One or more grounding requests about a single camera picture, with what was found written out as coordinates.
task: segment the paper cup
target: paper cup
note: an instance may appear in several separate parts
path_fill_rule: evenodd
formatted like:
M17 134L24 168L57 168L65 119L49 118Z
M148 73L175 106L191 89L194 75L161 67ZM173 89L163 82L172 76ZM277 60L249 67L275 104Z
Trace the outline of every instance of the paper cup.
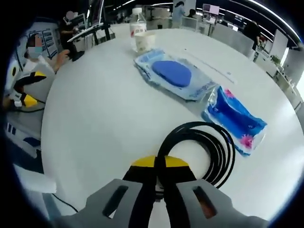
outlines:
M139 55L152 50L155 47L155 33L151 31L139 32L134 35L136 49Z

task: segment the potted plant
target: potted plant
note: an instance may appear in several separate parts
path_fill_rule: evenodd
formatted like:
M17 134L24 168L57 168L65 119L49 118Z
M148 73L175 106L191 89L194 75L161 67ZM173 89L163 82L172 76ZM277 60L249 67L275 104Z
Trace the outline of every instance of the potted plant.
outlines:
M277 66L279 66L280 63L281 63L281 60L279 59L278 56L272 55L272 56L270 57L270 59L271 59L271 61L273 61L274 64L276 64Z

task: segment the desk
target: desk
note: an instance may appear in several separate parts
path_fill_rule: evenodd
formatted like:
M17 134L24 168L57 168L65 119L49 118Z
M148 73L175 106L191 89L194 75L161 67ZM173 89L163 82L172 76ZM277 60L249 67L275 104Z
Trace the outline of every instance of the desk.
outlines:
M270 77L275 77L275 74L278 71L278 68L276 66L276 64L274 64L273 61L270 60L270 58L268 58L267 56L259 53L255 63L261 68L263 69Z
M237 152L220 190L240 212L271 219L293 193L304 165L304 136L289 101L262 69L227 45L185 29L155 33L157 46L187 58L268 123L265 139L249 158ZM50 89L41 133L43 166L56 180L57 195L78 209L90 194L122 178L133 161L157 154L176 126L201 120L146 84L134 57L128 39L102 43L62 66ZM237 83L201 61L230 72ZM197 177L208 169L206 153L193 142L179 144L170 155L188 162ZM170 227L164 202L154 205L151 227Z
M199 22L199 30L200 28L204 28L204 35L206 36L210 36L212 31L212 29L214 29L214 24L210 24L208 22Z
M278 68L276 69L276 73L273 79L283 92L292 87L290 82L287 80L286 75L281 73Z

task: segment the blue sponge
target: blue sponge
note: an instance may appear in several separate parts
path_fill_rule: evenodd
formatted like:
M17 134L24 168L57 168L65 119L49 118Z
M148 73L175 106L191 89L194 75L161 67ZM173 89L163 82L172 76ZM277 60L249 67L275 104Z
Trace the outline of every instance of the blue sponge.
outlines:
M156 61L152 70L173 86L187 87L191 81L191 71L175 61Z

